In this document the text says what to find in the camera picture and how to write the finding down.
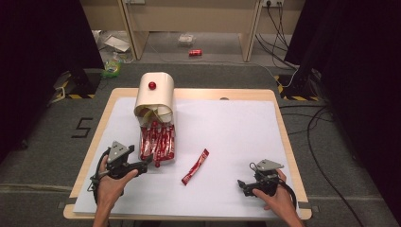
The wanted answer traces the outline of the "person's right hand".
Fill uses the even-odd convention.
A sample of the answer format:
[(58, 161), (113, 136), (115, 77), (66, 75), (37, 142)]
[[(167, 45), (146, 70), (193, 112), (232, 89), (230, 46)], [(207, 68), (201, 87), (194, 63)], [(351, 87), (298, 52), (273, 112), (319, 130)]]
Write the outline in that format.
[(274, 196), (265, 194), (259, 189), (254, 189), (253, 193), (265, 203), (265, 210), (271, 210), (279, 218), (290, 219), (298, 217), (291, 196), (282, 185), (277, 186)]

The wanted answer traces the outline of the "red stick packet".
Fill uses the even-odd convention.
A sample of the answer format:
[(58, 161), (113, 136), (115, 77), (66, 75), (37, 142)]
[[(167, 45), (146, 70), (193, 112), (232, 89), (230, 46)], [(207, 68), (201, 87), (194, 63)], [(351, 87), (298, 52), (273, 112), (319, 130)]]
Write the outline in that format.
[(196, 163), (190, 168), (188, 173), (182, 178), (182, 183), (184, 185), (187, 185), (191, 178), (195, 175), (195, 173), (199, 170), (201, 165), (204, 163), (204, 161), (207, 159), (209, 156), (209, 151), (205, 148), (203, 152), (201, 153), (200, 157), (196, 161)]

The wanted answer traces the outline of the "person's left hand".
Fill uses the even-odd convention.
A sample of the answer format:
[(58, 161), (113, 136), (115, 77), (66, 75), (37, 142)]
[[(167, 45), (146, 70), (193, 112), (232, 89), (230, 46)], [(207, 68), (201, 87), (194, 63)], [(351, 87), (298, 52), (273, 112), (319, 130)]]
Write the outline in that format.
[(108, 175), (102, 177), (97, 190), (96, 204), (98, 206), (113, 206), (122, 194), (127, 183), (136, 177), (137, 174), (138, 171), (135, 169), (121, 179), (113, 179)]

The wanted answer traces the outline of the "white sheet mat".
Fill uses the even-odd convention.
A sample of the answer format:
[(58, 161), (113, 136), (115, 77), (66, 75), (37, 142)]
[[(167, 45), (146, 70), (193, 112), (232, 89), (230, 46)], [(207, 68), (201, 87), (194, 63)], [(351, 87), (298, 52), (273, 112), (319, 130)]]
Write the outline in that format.
[[(178, 99), (175, 157), (133, 179), (114, 216), (148, 218), (273, 218), (265, 203), (246, 197), (237, 180), (254, 180), (250, 163), (288, 164), (270, 101)], [(209, 156), (187, 185), (182, 178), (204, 149)]]

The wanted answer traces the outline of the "white paper box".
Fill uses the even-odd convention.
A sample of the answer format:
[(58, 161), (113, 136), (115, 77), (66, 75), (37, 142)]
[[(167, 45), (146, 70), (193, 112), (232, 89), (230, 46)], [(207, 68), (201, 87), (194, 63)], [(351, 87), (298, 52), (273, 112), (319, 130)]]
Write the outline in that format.
[(105, 40), (104, 44), (106, 44), (106, 45), (108, 45), (110, 47), (113, 47), (114, 49), (117, 49), (118, 51), (121, 51), (121, 52), (126, 52), (131, 47), (128, 42), (125, 42), (125, 41), (123, 41), (121, 39), (118, 39), (118, 38), (116, 38), (114, 36), (109, 36)]

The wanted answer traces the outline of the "cream storage box red knob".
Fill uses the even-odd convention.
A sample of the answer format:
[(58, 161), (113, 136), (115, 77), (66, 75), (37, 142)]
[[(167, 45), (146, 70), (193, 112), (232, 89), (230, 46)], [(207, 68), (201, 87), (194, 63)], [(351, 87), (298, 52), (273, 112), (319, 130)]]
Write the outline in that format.
[(174, 79), (165, 72), (149, 72), (141, 77), (133, 112), (141, 127), (174, 122)]

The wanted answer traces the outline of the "black stand base hazard tape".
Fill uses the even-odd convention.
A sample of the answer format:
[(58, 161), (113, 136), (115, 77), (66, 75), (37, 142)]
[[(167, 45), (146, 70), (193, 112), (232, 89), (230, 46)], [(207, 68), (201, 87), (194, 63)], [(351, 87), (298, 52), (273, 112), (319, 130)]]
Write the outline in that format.
[(62, 73), (54, 84), (56, 99), (94, 98), (100, 83), (99, 69), (84, 69), (82, 76), (73, 76), (69, 71)]
[(317, 91), (309, 78), (297, 79), (294, 75), (274, 76), (282, 99), (298, 101), (318, 101)]

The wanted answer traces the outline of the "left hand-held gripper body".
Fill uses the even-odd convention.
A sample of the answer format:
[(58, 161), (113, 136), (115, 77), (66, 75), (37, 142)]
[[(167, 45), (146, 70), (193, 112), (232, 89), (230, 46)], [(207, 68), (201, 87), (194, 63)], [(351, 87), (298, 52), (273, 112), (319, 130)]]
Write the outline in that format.
[(106, 166), (110, 177), (121, 179), (130, 171), (138, 168), (138, 164), (128, 163), (128, 157), (132, 152), (134, 152), (134, 145), (126, 147), (117, 141), (113, 141)]

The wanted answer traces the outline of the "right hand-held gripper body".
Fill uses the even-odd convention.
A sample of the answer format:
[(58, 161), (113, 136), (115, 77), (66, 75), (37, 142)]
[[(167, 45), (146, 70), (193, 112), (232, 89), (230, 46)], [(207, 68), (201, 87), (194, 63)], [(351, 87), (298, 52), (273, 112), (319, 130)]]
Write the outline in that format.
[(283, 165), (267, 159), (257, 164), (250, 163), (250, 168), (254, 171), (253, 176), (256, 179), (253, 188), (259, 189), (267, 195), (274, 195), (280, 183), (277, 169), (282, 167)]

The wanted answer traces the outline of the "black curtain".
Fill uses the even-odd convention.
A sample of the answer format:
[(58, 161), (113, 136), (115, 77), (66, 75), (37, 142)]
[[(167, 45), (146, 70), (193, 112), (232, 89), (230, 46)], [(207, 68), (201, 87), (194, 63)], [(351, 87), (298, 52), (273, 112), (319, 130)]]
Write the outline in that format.
[(80, 0), (0, 0), (0, 163), (27, 138), (53, 84), (103, 66)]
[(401, 224), (401, 0), (305, 0), (286, 59), (321, 73), (358, 159)]

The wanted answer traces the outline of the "green snack packet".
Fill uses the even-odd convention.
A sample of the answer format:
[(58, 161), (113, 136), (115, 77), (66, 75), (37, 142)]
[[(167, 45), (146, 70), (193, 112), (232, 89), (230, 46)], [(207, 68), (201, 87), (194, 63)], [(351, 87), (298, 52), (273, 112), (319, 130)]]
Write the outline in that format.
[(116, 60), (108, 60), (104, 62), (104, 69), (101, 76), (105, 78), (116, 78), (120, 75), (121, 62)]

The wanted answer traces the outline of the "light wooden desk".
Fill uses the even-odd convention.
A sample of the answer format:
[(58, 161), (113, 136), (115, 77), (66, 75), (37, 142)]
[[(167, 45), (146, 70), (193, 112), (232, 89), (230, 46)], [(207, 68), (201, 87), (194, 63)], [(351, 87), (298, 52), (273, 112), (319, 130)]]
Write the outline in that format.
[(284, 0), (264, 8), (262, 0), (79, 0), (93, 30), (124, 30), (139, 60), (154, 31), (236, 33), (242, 59), (249, 61), (254, 36), (273, 34), (279, 25), (294, 32), (306, 0)]

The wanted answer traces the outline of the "clear plastic bag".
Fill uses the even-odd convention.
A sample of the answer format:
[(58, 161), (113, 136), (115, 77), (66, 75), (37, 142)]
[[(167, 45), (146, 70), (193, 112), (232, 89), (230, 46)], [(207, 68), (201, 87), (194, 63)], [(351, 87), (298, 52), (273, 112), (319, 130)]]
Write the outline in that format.
[(181, 34), (178, 38), (179, 46), (192, 46), (196, 41), (196, 37), (192, 34)]

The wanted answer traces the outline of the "grey tape piece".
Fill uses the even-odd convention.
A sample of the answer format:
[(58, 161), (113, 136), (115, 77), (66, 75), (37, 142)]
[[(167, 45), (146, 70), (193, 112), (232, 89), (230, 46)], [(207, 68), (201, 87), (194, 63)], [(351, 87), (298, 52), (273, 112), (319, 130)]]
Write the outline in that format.
[(298, 206), (300, 209), (309, 209), (312, 213), (320, 213), (320, 207), (318, 205), (312, 205), (310, 202), (298, 201)]
[(75, 204), (76, 201), (77, 201), (77, 198), (67, 198), (65, 201), (59, 201), (57, 208), (64, 209), (64, 207), (66, 205)]

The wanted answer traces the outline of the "wooden table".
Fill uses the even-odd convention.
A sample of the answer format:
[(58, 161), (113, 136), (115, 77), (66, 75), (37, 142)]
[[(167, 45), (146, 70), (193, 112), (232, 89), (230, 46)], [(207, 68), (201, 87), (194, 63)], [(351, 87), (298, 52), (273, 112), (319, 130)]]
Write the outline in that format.
[[(90, 170), (90, 164), (96, 156), (96, 150), (99, 147), (99, 143), (104, 131), (109, 125), (109, 118), (113, 111), (115, 102), (120, 97), (134, 97), (138, 93), (137, 88), (116, 88), (113, 89), (107, 104), (104, 108), (102, 116), (99, 119), (97, 128), (94, 133), (94, 137), (88, 148), (86, 157), (81, 165), (79, 174), (76, 182), (72, 188), (69, 198), (77, 198), (78, 193), (84, 186), (86, 175)], [(308, 198), (305, 193), (304, 184), (299, 173), (297, 162), (295, 160), (291, 144), (288, 139), (287, 129), (281, 115), (275, 93), (269, 89), (190, 89), (190, 88), (176, 88), (174, 95), (177, 98), (188, 98), (188, 99), (213, 99), (213, 100), (224, 100), (224, 99), (237, 99), (237, 100), (263, 100), (271, 101), (274, 104), (275, 119), (278, 124), (278, 130), (280, 132), (280, 138), (284, 146), (285, 154), (288, 160), (288, 177), (293, 180), (294, 191), (300, 201), (308, 202)], [(79, 215), (73, 211), (75, 204), (66, 205), (63, 209), (63, 216), (67, 219), (93, 219), (93, 214)], [(299, 209), (300, 218), (302, 220), (308, 220), (312, 217), (312, 211), (309, 209)]]

